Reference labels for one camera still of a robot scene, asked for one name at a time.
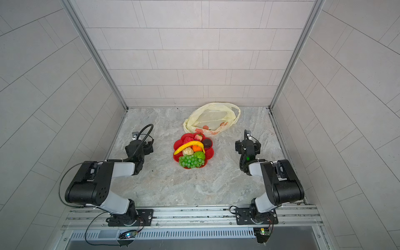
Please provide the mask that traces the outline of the red flower-shaped plastic plate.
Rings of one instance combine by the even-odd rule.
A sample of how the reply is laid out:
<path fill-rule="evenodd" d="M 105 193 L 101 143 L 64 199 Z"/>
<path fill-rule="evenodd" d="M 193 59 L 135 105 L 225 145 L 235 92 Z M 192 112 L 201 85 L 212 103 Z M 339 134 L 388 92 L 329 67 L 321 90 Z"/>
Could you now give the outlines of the red flower-shaped plastic plate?
<path fill-rule="evenodd" d="M 173 158 L 184 169 L 202 168 L 214 156 L 213 142 L 202 133 L 187 133 L 174 143 Z"/>

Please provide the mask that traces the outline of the dark purple fruit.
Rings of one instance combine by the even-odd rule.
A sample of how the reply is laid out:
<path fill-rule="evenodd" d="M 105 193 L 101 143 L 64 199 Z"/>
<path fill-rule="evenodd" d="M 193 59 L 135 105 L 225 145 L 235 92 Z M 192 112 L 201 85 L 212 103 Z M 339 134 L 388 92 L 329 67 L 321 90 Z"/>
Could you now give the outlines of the dark purple fruit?
<path fill-rule="evenodd" d="M 212 140 L 209 139 L 209 138 L 205 138 L 205 139 L 202 141 L 202 144 L 203 144 L 203 146 L 204 146 L 204 149 L 210 149 L 210 148 L 213 146 Z"/>

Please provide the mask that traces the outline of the cream plastic fruit-print bag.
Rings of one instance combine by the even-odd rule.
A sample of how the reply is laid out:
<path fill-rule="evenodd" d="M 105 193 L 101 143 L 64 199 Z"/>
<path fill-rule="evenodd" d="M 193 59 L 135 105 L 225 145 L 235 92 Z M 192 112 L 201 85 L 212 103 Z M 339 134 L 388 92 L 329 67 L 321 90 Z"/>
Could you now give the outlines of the cream plastic fruit-print bag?
<path fill-rule="evenodd" d="M 209 103 L 195 110 L 183 123 L 186 133 L 214 136 L 235 125 L 241 115 L 238 106 L 231 103 Z"/>

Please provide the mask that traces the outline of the beige garlic bulb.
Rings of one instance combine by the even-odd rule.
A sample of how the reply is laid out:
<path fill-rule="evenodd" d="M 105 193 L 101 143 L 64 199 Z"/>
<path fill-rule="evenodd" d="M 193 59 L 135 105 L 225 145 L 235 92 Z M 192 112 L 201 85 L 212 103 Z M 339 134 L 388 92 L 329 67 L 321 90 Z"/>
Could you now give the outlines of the beige garlic bulb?
<path fill-rule="evenodd" d="M 194 154 L 194 151 L 191 147 L 188 147 L 182 151 L 183 156 L 191 156 Z"/>

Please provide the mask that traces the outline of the orange tangerine fruit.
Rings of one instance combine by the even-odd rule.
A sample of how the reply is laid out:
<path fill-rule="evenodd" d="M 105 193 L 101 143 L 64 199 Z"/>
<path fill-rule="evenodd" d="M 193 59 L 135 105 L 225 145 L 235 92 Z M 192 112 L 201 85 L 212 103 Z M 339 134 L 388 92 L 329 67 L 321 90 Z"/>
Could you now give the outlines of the orange tangerine fruit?
<path fill-rule="evenodd" d="M 192 150 L 193 150 L 193 152 L 202 152 L 203 151 L 203 149 L 197 145 L 193 145 Z"/>

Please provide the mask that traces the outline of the yellow banana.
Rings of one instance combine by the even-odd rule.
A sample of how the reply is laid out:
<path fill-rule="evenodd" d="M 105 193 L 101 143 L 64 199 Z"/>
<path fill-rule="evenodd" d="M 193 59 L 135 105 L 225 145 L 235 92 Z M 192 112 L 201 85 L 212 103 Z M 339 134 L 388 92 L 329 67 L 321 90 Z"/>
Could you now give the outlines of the yellow banana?
<path fill-rule="evenodd" d="M 180 146 L 177 150 L 175 150 L 174 155 L 179 154 L 180 152 L 182 152 L 184 149 L 190 147 L 190 146 L 198 146 L 202 149 L 203 153 L 205 153 L 205 149 L 204 149 L 204 144 L 200 141 L 190 141 L 182 146 Z"/>

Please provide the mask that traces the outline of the green grape bunch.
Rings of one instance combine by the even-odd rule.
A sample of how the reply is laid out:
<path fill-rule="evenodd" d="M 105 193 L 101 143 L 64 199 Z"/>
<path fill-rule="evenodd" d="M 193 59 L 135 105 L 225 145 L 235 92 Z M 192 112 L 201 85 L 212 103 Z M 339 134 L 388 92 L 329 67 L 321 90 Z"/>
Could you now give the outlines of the green grape bunch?
<path fill-rule="evenodd" d="M 187 169 L 201 168 L 205 164 L 205 157 L 198 157 L 195 155 L 181 156 L 179 158 L 179 164 L 181 167 Z"/>

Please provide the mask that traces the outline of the green star fruit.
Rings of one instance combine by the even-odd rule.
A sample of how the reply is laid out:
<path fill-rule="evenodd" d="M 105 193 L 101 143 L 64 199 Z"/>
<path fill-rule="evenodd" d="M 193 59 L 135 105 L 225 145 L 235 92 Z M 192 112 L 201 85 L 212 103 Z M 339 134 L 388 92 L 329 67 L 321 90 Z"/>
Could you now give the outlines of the green star fruit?
<path fill-rule="evenodd" d="M 197 157 L 198 159 L 205 160 L 206 156 L 204 152 L 195 152 L 193 156 Z"/>

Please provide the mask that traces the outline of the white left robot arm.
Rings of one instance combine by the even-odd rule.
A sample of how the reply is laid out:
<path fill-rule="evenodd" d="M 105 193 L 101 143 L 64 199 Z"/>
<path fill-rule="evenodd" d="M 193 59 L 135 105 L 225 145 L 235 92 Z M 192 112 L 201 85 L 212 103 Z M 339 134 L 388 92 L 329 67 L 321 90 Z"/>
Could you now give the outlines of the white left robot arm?
<path fill-rule="evenodd" d="M 110 214 L 106 219 L 110 227 L 150 226 L 154 211 L 139 209 L 131 199 L 110 190 L 113 178 L 135 176 L 143 168 L 144 156 L 153 153 L 153 143 L 133 140 L 125 147 L 128 155 L 124 160 L 103 162 L 85 161 L 65 191 L 67 203 L 94 206 Z"/>

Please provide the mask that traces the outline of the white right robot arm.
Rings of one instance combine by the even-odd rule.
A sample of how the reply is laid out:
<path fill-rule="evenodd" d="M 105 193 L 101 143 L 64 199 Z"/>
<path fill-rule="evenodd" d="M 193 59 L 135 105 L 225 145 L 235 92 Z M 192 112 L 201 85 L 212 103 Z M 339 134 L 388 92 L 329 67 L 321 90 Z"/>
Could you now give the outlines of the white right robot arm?
<path fill-rule="evenodd" d="M 252 199 L 248 211 L 235 212 L 240 219 L 251 224 L 277 224 L 275 209 L 285 203 L 294 203 L 304 198 L 305 192 L 291 163 L 287 159 L 269 161 L 257 159 L 261 143 L 244 131 L 244 139 L 235 142 L 235 151 L 241 155 L 239 167 L 249 176 L 261 177 L 265 192 Z"/>

